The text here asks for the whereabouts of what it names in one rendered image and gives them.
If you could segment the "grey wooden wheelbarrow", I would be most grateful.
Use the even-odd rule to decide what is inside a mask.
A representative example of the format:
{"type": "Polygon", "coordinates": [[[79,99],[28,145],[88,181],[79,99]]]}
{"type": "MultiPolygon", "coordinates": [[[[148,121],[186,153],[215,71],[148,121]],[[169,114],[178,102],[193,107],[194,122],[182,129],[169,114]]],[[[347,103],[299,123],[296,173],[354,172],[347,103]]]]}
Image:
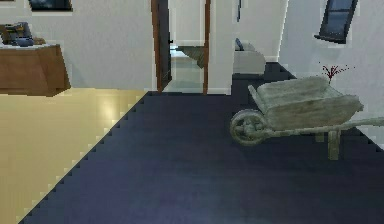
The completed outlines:
{"type": "Polygon", "coordinates": [[[273,137],[314,134],[318,142],[328,142],[328,158],[339,158],[341,132],[358,126],[384,126],[384,117],[355,120],[364,110],[356,95],[343,94],[329,81],[311,76],[250,85],[256,103],[233,115],[229,131],[243,146],[254,146],[273,137]]]}

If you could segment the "brown wooden table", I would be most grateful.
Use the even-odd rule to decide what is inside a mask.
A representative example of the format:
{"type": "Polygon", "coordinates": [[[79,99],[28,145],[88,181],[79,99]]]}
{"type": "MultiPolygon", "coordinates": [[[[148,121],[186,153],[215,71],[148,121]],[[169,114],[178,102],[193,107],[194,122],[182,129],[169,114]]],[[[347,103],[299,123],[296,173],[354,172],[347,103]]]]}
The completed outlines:
{"type": "Polygon", "coordinates": [[[204,47],[203,46],[179,46],[176,51],[181,51],[197,62],[197,66],[204,68],[204,47]]]}

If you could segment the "white sofa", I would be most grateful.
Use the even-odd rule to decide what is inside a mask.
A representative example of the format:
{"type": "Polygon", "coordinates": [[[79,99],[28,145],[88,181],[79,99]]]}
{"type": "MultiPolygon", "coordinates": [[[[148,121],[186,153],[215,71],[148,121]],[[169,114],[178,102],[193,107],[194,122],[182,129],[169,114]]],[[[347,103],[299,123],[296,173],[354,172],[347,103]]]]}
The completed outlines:
{"type": "Polygon", "coordinates": [[[263,54],[248,42],[242,42],[244,51],[234,51],[233,72],[238,74],[263,74],[266,60],[263,54]]]}

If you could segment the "dark blue appliance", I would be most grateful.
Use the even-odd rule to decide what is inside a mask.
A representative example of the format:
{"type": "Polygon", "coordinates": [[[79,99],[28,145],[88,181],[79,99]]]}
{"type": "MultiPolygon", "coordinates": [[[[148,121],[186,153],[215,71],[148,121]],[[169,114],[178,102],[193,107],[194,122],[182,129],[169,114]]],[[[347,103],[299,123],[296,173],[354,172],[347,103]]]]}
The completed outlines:
{"type": "Polygon", "coordinates": [[[46,43],[43,38],[32,36],[27,22],[0,24],[0,38],[4,45],[20,47],[29,47],[46,43]]]}

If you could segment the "brown wooden cupboard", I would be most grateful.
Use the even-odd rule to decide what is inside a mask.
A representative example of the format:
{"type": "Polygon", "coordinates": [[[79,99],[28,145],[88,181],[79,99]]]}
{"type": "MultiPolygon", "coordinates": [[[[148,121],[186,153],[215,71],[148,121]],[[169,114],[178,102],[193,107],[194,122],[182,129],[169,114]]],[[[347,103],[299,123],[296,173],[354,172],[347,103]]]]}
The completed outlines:
{"type": "Polygon", "coordinates": [[[59,45],[0,48],[0,94],[52,97],[70,88],[59,45]]]}

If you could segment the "brown room door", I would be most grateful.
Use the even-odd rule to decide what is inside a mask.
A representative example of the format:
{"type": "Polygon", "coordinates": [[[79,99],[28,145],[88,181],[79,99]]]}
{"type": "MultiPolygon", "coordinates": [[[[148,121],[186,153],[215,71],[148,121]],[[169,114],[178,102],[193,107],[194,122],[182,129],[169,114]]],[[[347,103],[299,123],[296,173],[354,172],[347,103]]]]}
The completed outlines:
{"type": "Polygon", "coordinates": [[[168,0],[151,0],[157,91],[172,80],[168,0]]]}

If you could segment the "dark framed window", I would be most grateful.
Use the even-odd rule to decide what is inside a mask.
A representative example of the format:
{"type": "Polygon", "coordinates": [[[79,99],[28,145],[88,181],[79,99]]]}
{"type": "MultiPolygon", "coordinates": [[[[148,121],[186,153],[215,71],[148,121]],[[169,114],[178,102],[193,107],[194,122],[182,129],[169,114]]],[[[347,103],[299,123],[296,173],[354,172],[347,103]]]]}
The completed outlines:
{"type": "Polygon", "coordinates": [[[327,0],[316,39],[345,44],[358,0],[327,0]]]}
{"type": "Polygon", "coordinates": [[[70,12],[71,0],[28,0],[33,11],[70,12]]]}

